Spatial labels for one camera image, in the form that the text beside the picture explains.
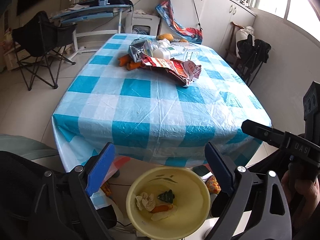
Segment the person's right hand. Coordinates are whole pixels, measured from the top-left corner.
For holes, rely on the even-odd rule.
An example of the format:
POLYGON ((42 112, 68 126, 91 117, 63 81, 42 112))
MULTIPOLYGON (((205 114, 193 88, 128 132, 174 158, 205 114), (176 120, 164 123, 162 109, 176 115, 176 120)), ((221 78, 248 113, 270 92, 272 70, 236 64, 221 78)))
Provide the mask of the person's right hand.
POLYGON ((295 191, 305 199, 305 202, 300 204, 299 208, 291 216, 292 228, 300 229, 307 223, 319 204, 319 181, 318 179, 315 182, 296 179, 295 189, 292 190, 289 187, 289 178, 290 172, 286 171, 281 179, 281 185, 288 204, 290 204, 292 194, 295 191))

